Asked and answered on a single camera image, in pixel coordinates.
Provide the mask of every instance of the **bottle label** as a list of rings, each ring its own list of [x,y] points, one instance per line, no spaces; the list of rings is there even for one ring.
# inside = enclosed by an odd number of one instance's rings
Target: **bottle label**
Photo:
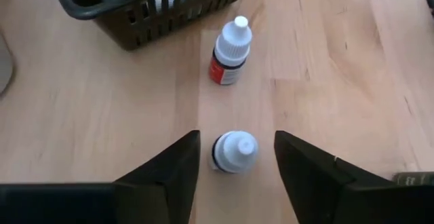
[[[210,65],[210,77],[213,81],[220,85],[230,85],[238,80],[241,73],[241,68],[245,60],[236,67],[228,67],[222,64],[213,53]]]

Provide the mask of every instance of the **wood grain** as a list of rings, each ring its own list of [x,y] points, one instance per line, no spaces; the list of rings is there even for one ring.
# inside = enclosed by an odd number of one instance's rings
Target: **wood grain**
[[[239,0],[137,52],[57,0],[0,0],[16,77],[0,98],[0,181],[111,181],[202,132],[192,223],[296,223],[273,152],[287,130],[390,178],[434,170],[434,21],[425,0]],[[207,69],[222,25],[254,32],[241,80]],[[216,174],[212,143],[247,130],[253,171]]]

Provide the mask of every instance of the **white plastic bottle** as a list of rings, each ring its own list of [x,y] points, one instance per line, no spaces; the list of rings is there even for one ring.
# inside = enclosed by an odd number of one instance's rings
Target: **white plastic bottle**
[[[210,77],[220,85],[235,83],[250,53],[252,30],[246,17],[238,16],[223,27],[213,51]]]
[[[258,143],[248,132],[231,131],[219,137],[211,153],[211,167],[226,173],[247,172],[258,156]]]

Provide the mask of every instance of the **plastic bottle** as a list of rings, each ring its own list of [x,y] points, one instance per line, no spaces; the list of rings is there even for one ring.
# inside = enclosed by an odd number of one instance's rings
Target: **plastic bottle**
[[[220,85],[235,83],[250,53],[252,30],[246,17],[238,16],[223,27],[213,51],[210,77]]]
[[[211,167],[226,173],[248,171],[258,156],[258,143],[248,132],[231,131],[217,138],[211,153]]]

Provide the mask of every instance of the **gray object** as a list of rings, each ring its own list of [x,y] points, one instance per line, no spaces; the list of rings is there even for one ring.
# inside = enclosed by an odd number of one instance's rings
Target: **gray object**
[[[6,89],[12,77],[12,57],[6,46],[6,42],[0,36],[0,94]]]

